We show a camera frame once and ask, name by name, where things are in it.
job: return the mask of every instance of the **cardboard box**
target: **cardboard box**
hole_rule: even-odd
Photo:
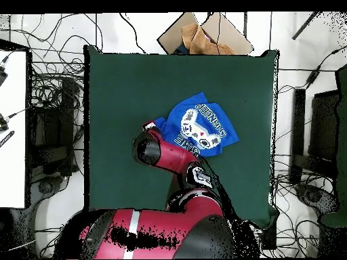
[[[218,38],[218,26],[220,22],[220,36]],[[158,39],[159,45],[167,54],[174,51],[183,44],[182,27],[198,24],[197,19],[191,12],[183,13]],[[211,42],[226,44],[233,49],[237,55],[248,55],[253,51],[251,43],[232,25],[232,23],[219,12],[215,12],[201,25],[204,33]]]
[[[174,51],[183,44],[182,27],[198,24],[197,19],[191,12],[183,13],[158,39],[159,45],[167,54]]]

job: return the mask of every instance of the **blue t-shirt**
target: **blue t-shirt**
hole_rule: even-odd
[[[163,139],[201,156],[222,153],[224,146],[239,140],[223,109],[208,103],[203,92],[180,102],[167,120],[155,120]]]

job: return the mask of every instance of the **green tabletop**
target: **green tabletop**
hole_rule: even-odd
[[[272,221],[271,120],[276,51],[262,57],[103,54],[89,47],[89,204],[165,209],[171,174],[135,162],[143,123],[167,117],[203,91],[232,122],[239,142],[209,157],[235,211],[261,227]]]

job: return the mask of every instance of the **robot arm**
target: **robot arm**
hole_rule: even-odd
[[[153,122],[133,142],[133,157],[138,163],[152,165],[172,173],[183,173],[187,166],[199,160],[188,150],[164,141],[160,130]]]

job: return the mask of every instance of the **black cable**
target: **black cable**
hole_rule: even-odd
[[[142,50],[142,53],[146,53],[146,52],[138,45],[138,35],[136,34],[136,30],[135,30],[134,26],[131,25],[131,23],[130,23],[127,19],[125,19],[121,13],[119,13],[119,15],[121,16],[121,18],[122,18],[124,21],[126,21],[126,22],[129,24],[130,27],[133,28],[134,33],[135,33],[135,42],[136,42],[136,46],[138,46],[138,48]]]
[[[95,14],[95,46],[98,46],[98,14]]]
[[[54,44],[54,41],[56,40],[56,36],[57,36],[57,32],[58,32],[58,29],[61,25],[62,21],[59,22],[57,28],[56,28],[56,32],[54,33],[54,38],[53,38],[53,41],[51,42],[51,44],[49,45],[49,48],[48,50],[45,52],[45,55],[43,55],[43,58],[45,58],[45,56],[48,54],[48,52],[51,50],[53,44]]]
[[[57,27],[59,26],[59,23],[60,23],[63,19],[68,18],[68,17],[71,17],[71,16],[75,16],[75,15],[78,15],[78,14],[70,14],[70,15],[61,17],[61,18],[58,20],[57,24],[55,25],[53,31],[51,31],[51,33],[49,34],[49,36],[48,36],[46,39],[41,39],[41,38],[38,38],[38,37],[36,37],[36,36],[34,36],[34,37],[35,37],[38,41],[40,41],[40,42],[45,42],[45,41],[47,41],[47,40],[53,35],[54,31],[57,29]],[[7,31],[9,31],[9,29],[0,28],[0,31],[5,31],[5,32],[7,32]],[[11,32],[18,32],[18,33],[30,34],[29,32],[26,32],[26,31],[20,30],[20,29],[11,29]]]
[[[31,34],[33,34],[33,33],[36,31],[36,29],[38,29],[38,27],[41,25],[42,17],[43,17],[43,14],[41,14],[41,16],[40,16],[40,22],[38,23],[38,25],[36,26],[36,28],[31,32]]]
[[[279,89],[279,92],[278,92],[278,93],[287,93],[287,92],[290,91],[291,89],[301,89],[301,88],[305,87],[306,85],[307,85],[307,83],[306,83],[305,85],[302,85],[302,86],[299,86],[299,87],[293,87],[293,86],[291,86],[291,85],[284,85],[283,87],[281,87],[281,88]],[[289,89],[288,89],[288,90],[285,90],[285,91],[282,91],[282,89],[285,88],[285,87],[288,87]]]
[[[59,234],[58,234],[55,238],[53,238],[51,241],[49,241],[48,244],[46,245],[46,247],[43,247],[43,248],[41,249],[40,255],[39,255],[39,258],[40,258],[40,259],[42,259],[43,256],[45,256],[45,253],[46,253],[46,251],[47,251],[48,248],[53,247],[53,246],[56,245],[56,240],[58,239],[58,237],[59,237]]]
[[[82,171],[80,170],[79,165],[78,165],[78,163],[77,163],[76,154],[74,154],[73,156],[74,156],[74,158],[75,158],[76,166],[77,166],[77,168],[79,169],[79,172],[80,172],[80,173],[82,174],[82,176],[84,177],[84,174],[83,174]]]
[[[58,192],[62,192],[63,190],[67,189],[69,181],[70,181],[70,177],[68,177],[68,181],[66,182],[65,188],[63,188],[62,190],[59,190]]]
[[[332,114],[334,114],[334,112],[331,112],[331,113],[329,113],[329,114],[326,114],[325,116],[322,116],[322,117],[320,118],[320,120],[321,120],[322,118],[327,117],[327,116],[331,116]],[[304,125],[307,125],[307,124],[309,124],[309,123],[311,123],[311,122],[312,122],[312,119],[310,119],[308,122],[304,123]],[[290,131],[288,131],[288,132],[286,132],[285,134],[281,135],[281,136],[278,137],[274,142],[276,143],[279,139],[281,139],[282,137],[284,137],[284,136],[287,135],[288,133],[291,133],[292,131],[293,131],[293,129],[291,129]]]
[[[293,156],[291,154],[274,154],[274,156]]]
[[[90,43],[89,43],[85,38],[83,38],[83,37],[81,37],[81,36],[79,36],[79,35],[72,35],[72,36],[70,36],[70,37],[66,40],[66,42],[63,44],[62,49],[61,49],[61,50],[59,51],[59,53],[58,53],[59,56],[60,56],[60,54],[62,53],[62,50],[64,49],[65,45],[66,45],[66,44],[68,43],[68,41],[70,41],[73,37],[80,38],[80,39],[84,40],[85,42],[87,42],[88,45],[90,45]]]
[[[8,41],[11,42],[11,15],[8,16],[8,30],[9,30]]]
[[[100,29],[100,27],[98,26],[98,23],[97,23],[97,19],[98,19],[98,15],[96,14],[96,21],[93,21],[87,14],[84,14],[85,17],[87,17],[90,21],[92,21],[94,23],[94,25],[96,26],[97,29],[99,29],[100,31],[100,36],[101,36],[101,50],[104,49],[104,38],[102,36],[102,31]]]
[[[286,91],[280,91],[280,90],[282,90],[282,88],[280,88],[279,93],[285,93],[285,92],[287,92],[287,91],[290,91],[291,89],[300,89],[300,88],[305,87],[306,85],[307,85],[307,87],[305,88],[305,90],[307,90],[307,89],[313,84],[313,82],[316,80],[316,78],[318,77],[318,75],[319,75],[319,73],[320,73],[321,66],[322,66],[322,64],[324,63],[324,61],[325,61],[328,57],[330,57],[331,55],[336,54],[336,53],[338,53],[339,51],[341,51],[341,50],[343,50],[343,49],[346,49],[346,48],[347,48],[347,45],[346,45],[346,46],[343,46],[343,47],[341,47],[341,48],[339,48],[339,49],[333,50],[328,56],[326,56],[326,57],[322,60],[322,62],[321,62],[314,70],[312,70],[311,73],[308,75],[308,78],[306,79],[305,85],[302,85],[301,87],[292,87],[292,86],[290,86],[290,85],[286,85],[286,86],[283,86],[282,88],[284,88],[284,87],[290,87],[290,89],[288,89],[288,90],[286,90]]]
[[[23,31],[23,35],[24,35],[24,37],[26,38],[26,40],[27,40],[27,42],[28,42],[28,37],[25,36],[25,33],[24,33],[24,32],[25,32],[25,31]],[[80,73],[80,72],[82,72],[82,70],[76,70],[76,69],[74,69],[71,65],[70,65],[70,68],[72,68],[72,70],[73,70],[72,73]],[[66,66],[64,67],[63,72],[60,73],[61,76],[64,76],[64,74],[66,74],[66,73],[65,73],[65,70],[66,70]],[[33,81],[33,91],[36,92],[36,96],[34,95],[32,98],[33,98],[34,100],[37,100],[37,103],[36,103],[36,104],[33,104],[32,106],[28,107],[27,109],[32,108],[33,106],[36,106],[37,104],[42,104],[42,103],[44,103],[45,108],[54,108],[54,107],[55,107],[55,108],[59,108],[59,106],[57,106],[57,105],[60,103],[59,97],[60,97],[60,95],[61,95],[61,93],[62,93],[61,88],[60,88],[60,87],[57,87],[57,86],[54,85],[54,84],[52,84],[52,80],[54,80],[53,78],[49,78],[49,77],[46,77],[46,76],[41,76],[40,74],[36,73],[35,69],[33,69],[33,72],[34,72],[34,74],[35,74],[35,80]],[[50,91],[49,95],[46,95],[45,92],[44,92],[43,90],[41,90],[41,91],[40,91],[40,96],[41,96],[41,97],[39,97],[39,96],[37,95],[37,91],[35,91],[35,88],[36,88],[37,83],[43,83],[43,85],[45,86],[45,88],[47,88],[47,87],[49,86],[49,85],[47,84],[47,82],[49,82],[49,83],[51,84],[51,88],[50,88],[51,91]],[[60,95],[56,95],[56,93],[54,93],[54,91],[52,91],[53,89],[55,89],[55,90],[60,89],[59,92],[58,92]],[[49,100],[49,97],[50,97],[51,95],[54,95],[54,94],[55,94],[54,99],[53,99],[53,100]],[[74,107],[74,109],[79,109],[79,108],[80,108],[80,104],[79,104],[79,100],[77,99],[76,96],[74,96],[74,102],[76,103],[76,106]],[[9,118],[12,118],[13,116],[17,115],[19,112],[10,115]]]
[[[243,36],[247,38],[247,19],[248,19],[248,13],[243,12]]]
[[[35,233],[37,232],[61,232],[62,228],[61,227],[51,227],[51,228],[46,228],[44,230],[35,230]]]
[[[60,19],[58,20],[58,23],[57,23],[55,29],[57,29],[57,27],[58,27],[58,25],[59,25],[59,23],[60,23],[60,21],[61,21],[62,19],[67,18],[67,17],[69,17],[69,16],[74,16],[74,15],[77,15],[77,14],[71,14],[71,15],[67,15],[67,16],[64,16],[64,17],[60,18]],[[46,39],[40,39],[39,37],[36,37],[36,36],[33,35],[32,33],[29,33],[29,32],[27,32],[27,31],[25,31],[25,30],[12,30],[12,31],[17,32],[17,33],[22,33],[23,36],[26,38],[27,42],[28,42],[28,38],[27,38],[25,35],[32,36],[32,37],[36,38],[38,41],[41,41],[41,42],[44,42],[44,41],[45,41],[45,42],[47,42],[47,43],[49,43],[49,44],[51,45],[51,43],[48,41],[48,39],[49,39],[49,38],[51,37],[51,35],[54,33],[55,29],[53,29],[53,31],[52,31],[52,33],[50,34],[50,36],[49,36],[48,38],[46,38]],[[83,39],[86,43],[88,43],[88,41],[87,41],[86,39],[84,39],[83,37],[80,37],[79,35],[73,35],[73,36],[71,36],[68,40],[66,40],[65,44],[63,44],[63,47],[64,47],[64,46],[66,45],[66,43],[67,43],[71,38],[73,38],[73,37],[79,37],[80,39]],[[72,67],[70,64],[67,64],[67,62],[64,61],[64,59],[63,59],[62,56],[60,55],[60,54],[62,53],[62,49],[61,49],[60,51],[57,51],[56,49],[53,48],[53,50],[58,54],[58,57],[59,57],[59,59],[62,61],[62,64],[63,64],[64,69],[66,69],[67,66],[69,66],[70,68],[73,69],[73,67]]]
[[[290,209],[290,203],[289,203],[289,201],[286,199],[286,197],[282,194],[282,197],[283,197],[283,199],[287,202],[287,204],[288,204],[288,207],[287,207],[287,210],[286,211],[283,211],[283,213],[286,213],[286,212],[288,212],[288,210]]]
[[[324,177],[322,177],[322,176],[315,176],[315,178],[313,178],[313,179],[310,179],[310,177],[311,177],[312,175],[310,175],[306,180],[301,180],[299,183],[305,183],[305,185],[308,185],[310,182],[312,182],[312,181],[315,181],[315,180],[317,180],[317,179],[321,179],[321,178],[324,178]],[[287,190],[287,193],[286,194],[282,194],[282,195],[279,195],[280,197],[284,197],[284,196],[286,196],[288,193],[290,193],[290,194],[292,194],[292,195],[294,195],[294,196],[296,196],[296,194],[294,194],[293,192],[291,192],[290,190],[294,187],[294,186],[296,186],[296,184],[291,184],[291,183],[287,183],[287,182],[285,182],[285,181],[282,181],[281,183],[284,183],[284,184],[287,184],[288,186],[282,186],[280,183],[279,183],[279,179],[278,179],[278,182],[277,182],[282,188],[281,189],[279,189],[277,192],[278,193],[280,193],[280,194],[282,194],[281,192],[280,192],[280,190],[282,190],[282,189],[285,189],[285,190]]]
[[[206,20],[203,22],[203,24],[206,23],[206,21],[208,21],[209,17],[212,16],[213,13],[214,13],[214,12],[208,12],[208,13],[207,13]]]
[[[317,179],[322,179],[322,178],[325,178],[324,176],[322,175],[319,175],[318,173],[303,173],[302,175],[308,175],[308,178],[307,179],[304,179],[304,180],[300,180],[299,183],[305,183],[306,185],[309,184],[310,182],[312,181],[315,181]],[[280,178],[284,178],[286,179],[287,181],[279,181]],[[296,186],[296,183],[291,183],[289,182],[289,176],[288,175],[277,175],[277,179],[278,179],[278,182],[280,183],[284,183],[284,184],[287,184],[287,185],[290,185],[290,186]]]
[[[25,51],[25,48],[21,48],[21,49],[17,49],[17,50],[11,51],[7,56],[5,56],[5,57],[2,59],[2,61],[0,62],[0,66],[3,66],[3,65],[7,62],[8,58],[9,58],[14,52],[19,52],[19,51]]]
[[[317,175],[314,174],[314,173],[306,173],[306,174],[309,174],[310,176],[317,176]],[[275,197],[277,196],[278,193],[280,193],[280,190],[281,190],[281,189],[278,189],[278,188],[277,188],[277,185],[280,185],[280,186],[281,186],[281,183],[287,183],[286,181],[283,181],[283,178],[284,178],[284,179],[287,179],[287,176],[285,176],[285,175],[278,175],[278,176],[276,177],[276,179],[275,179],[275,182],[276,182],[276,186],[275,186],[275,189],[274,189],[274,196],[275,196]],[[315,180],[315,178],[314,178],[314,179],[308,178],[306,181],[313,181],[313,180]],[[288,190],[288,188],[289,188],[289,186],[288,186],[288,187],[283,187],[283,189],[286,189],[287,191],[290,191],[290,190]],[[305,237],[298,231],[298,226],[299,226],[302,222],[305,222],[305,221],[299,222],[299,223],[294,227],[293,221],[291,220],[290,216],[287,214],[287,211],[283,211],[281,208],[279,208],[279,207],[277,207],[277,206],[276,206],[276,208],[277,208],[278,210],[280,210],[280,212],[281,212],[280,215],[284,214],[284,215],[288,218],[288,220],[289,220],[289,222],[290,222],[290,224],[291,224],[291,228],[289,228],[289,229],[287,229],[287,230],[280,230],[280,231],[277,233],[277,235],[279,235],[279,234],[281,234],[281,233],[287,234],[287,233],[285,233],[286,231],[292,231],[292,232],[293,232],[293,236],[290,236],[289,234],[287,234],[289,238],[292,238],[292,239],[293,239],[293,242],[292,242],[292,243],[289,243],[289,244],[282,244],[282,245],[280,245],[280,246],[277,247],[276,251],[278,251],[278,252],[281,253],[281,255],[279,255],[279,256],[280,256],[280,257],[285,256],[285,255],[284,255],[284,252],[283,252],[280,248],[286,248],[286,249],[296,250],[297,252],[296,252],[294,258],[296,258],[296,257],[299,255],[300,252],[303,253],[304,256],[307,256],[306,253],[304,252],[304,249],[305,249],[306,252],[307,252],[307,249],[306,249],[306,248],[307,248],[308,244],[311,244],[311,245],[317,247],[317,241],[314,240],[314,243],[315,243],[315,244],[314,244],[314,243],[311,243],[311,241],[307,240],[307,238],[305,238]],[[303,245],[300,243],[300,240],[304,240],[305,243],[306,243],[306,246],[303,246]],[[298,248],[292,247],[295,243],[298,245]],[[277,257],[277,256],[275,255],[275,253],[272,252],[272,251],[270,251],[270,254],[271,254],[273,257]]]
[[[318,249],[319,243],[317,242],[317,238],[310,234],[310,239],[314,242],[314,246]]]
[[[263,251],[260,252],[261,255],[265,256],[266,258],[273,258],[273,257],[269,257],[268,255],[266,255]]]
[[[217,43],[216,43],[216,45],[217,45],[217,50],[218,50],[218,55],[220,55],[220,50],[218,49],[218,40],[219,40],[219,38],[220,38],[220,22],[219,22],[219,24],[218,24],[218,37],[217,37]]]
[[[34,107],[37,106],[38,104],[35,104],[35,105],[33,105],[33,106],[30,106],[30,107],[28,107],[28,108],[25,108],[25,109],[23,109],[23,110],[20,110],[19,112],[15,112],[15,113],[9,115],[8,118],[13,118],[13,117],[16,116],[17,114],[20,114],[21,112],[24,112],[25,110],[34,108]]]
[[[277,251],[279,251],[280,253],[282,253],[282,256],[280,256],[281,258],[285,258],[286,256],[285,256],[285,254],[283,253],[283,251],[281,250],[281,249],[276,249]]]
[[[271,34],[272,34],[272,12],[271,12],[271,15],[270,15],[270,39],[269,39],[269,42],[268,42],[268,49],[271,50]]]
[[[305,258],[309,258],[309,256],[306,255],[306,253],[304,253],[301,249],[301,244],[299,243],[299,238],[298,238],[298,228],[300,226],[300,224],[304,223],[304,222],[310,222],[310,223],[313,223],[315,224],[318,228],[319,228],[319,225],[317,223],[315,223],[314,221],[312,220],[309,220],[309,219],[305,219],[305,220],[301,220],[295,227],[295,233],[294,233],[294,236],[295,236],[295,241],[297,242],[298,246],[299,246],[299,249],[300,251],[304,254]]]

